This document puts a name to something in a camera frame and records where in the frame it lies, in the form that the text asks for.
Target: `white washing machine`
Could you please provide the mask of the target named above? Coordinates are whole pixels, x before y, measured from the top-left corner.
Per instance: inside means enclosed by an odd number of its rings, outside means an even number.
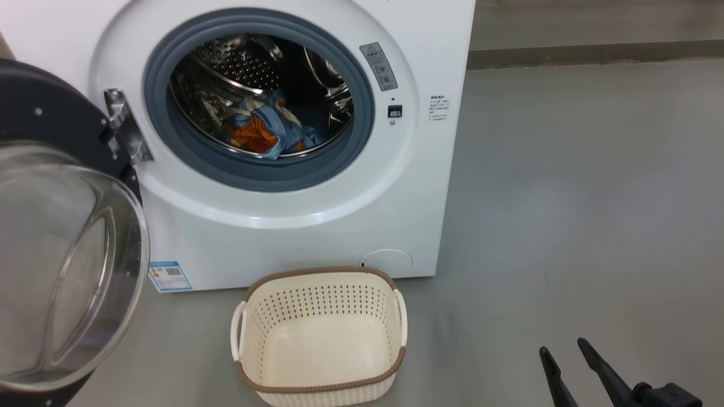
[[[304,267],[435,274],[473,6],[4,0],[0,32],[107,115],[56,121],[130,157],[156,287],[210,290]],[[228,119],[274,89],[321,135],[270,159]],[[63,104],[32,92],[38,120]]]

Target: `clothes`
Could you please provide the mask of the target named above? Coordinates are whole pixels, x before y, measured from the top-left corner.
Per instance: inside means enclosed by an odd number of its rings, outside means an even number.
[[[302,125],[284,105],[280,90],[237,102],[227,109],[225,141],[265,159],[320,145],[316,129]]]

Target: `concrete floor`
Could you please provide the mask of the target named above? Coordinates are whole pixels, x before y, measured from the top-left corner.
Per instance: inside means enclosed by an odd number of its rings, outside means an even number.
[[[469,72],[438,275],[401,280],[408,352],[375,406],[552,406],[546,345],[610,406],[584,336],[633,386],[724,405],[724,62]],[[71,407],[264,406],[228,329],[243,290],[150,286]]]

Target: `laundry basket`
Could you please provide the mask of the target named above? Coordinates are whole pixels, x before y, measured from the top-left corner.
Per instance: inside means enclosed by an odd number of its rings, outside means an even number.
[[[348,406],[385,394],[405,356],[407,311],[371,267],[273,274],[234,312],[242,381],[273,406]]]

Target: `blue cloth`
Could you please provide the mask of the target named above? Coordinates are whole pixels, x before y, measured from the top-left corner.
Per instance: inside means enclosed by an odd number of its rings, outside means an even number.
[[[262,93],[253,99],[245,98],[233,106],[236,109],[249,111],[252,115],[262,119],[266,128],[277,137],[277,144],[261,154],[261,157],[265,159],[275,160],[282,153],[296,152],[295,146],[300,140],[304,148],[312,148],[321,144],[319,132],[314,127],[300,125],[298,122],[285,117],[281,110],[284,108],[277,103],[282,98],[284,98],[283,93],[277,89],[269,93]],[[256,107],[258,104],[252,103],[252,101],[261,101],[264,105]],[[233,128],[241,128],[246,125],[250,118],[246,114],[233,114],[227,122]],[[231,143],[231,137],[228,133],[223,136],[226,139],[224,141]]]

